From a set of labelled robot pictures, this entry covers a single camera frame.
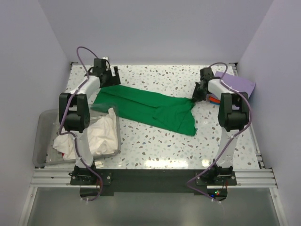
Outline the green t-shirt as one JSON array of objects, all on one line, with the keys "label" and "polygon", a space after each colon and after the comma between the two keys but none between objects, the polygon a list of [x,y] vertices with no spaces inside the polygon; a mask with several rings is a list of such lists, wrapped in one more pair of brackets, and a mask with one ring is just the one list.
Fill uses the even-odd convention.
[{"label": "green t-shirt", "polygon": [[93,102],[95,110],[101,104],[114,104],[119,116],[179,134],[194,136],[194,103],[185,97],[170,97],[122,85],[100,89]]}]

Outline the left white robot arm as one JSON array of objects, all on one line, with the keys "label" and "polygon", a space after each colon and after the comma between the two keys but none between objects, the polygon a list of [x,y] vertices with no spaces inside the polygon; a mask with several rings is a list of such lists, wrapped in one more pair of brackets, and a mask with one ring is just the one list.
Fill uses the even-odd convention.
[{"label": "left white robot arm", "polygon": [[83,81],[69,92],[59,95],[60,130],[64,129],[73,139],[76,167],[87,168],[81,173],[81,180],[87,185],[97,181],[97,172],[90,169],[94,158],[90,152],[87,129],[90,125],[88,99],[98,89],[121,84],[118,68],[111,67],[106,58],[95,58]]}]

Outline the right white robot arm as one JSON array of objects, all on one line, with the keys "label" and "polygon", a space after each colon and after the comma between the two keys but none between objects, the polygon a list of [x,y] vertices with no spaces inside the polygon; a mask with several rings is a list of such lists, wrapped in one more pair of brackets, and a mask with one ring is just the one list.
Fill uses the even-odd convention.
[{"label": "right white robot arm", "polygon": [[248,94],[238,91],[226,84],[222,77],[214,76],[210,67],[200,70],[200,81],[196,83],[192,100],[205,101],[209,94],[220,100],[218,123],[222,129],[219,150],[209,169],[210,181],[220,185],[226,180],[226,173],[222,169],[233,167],[233,156],[237,139],[251,124],[252,113],[248,102]]}]

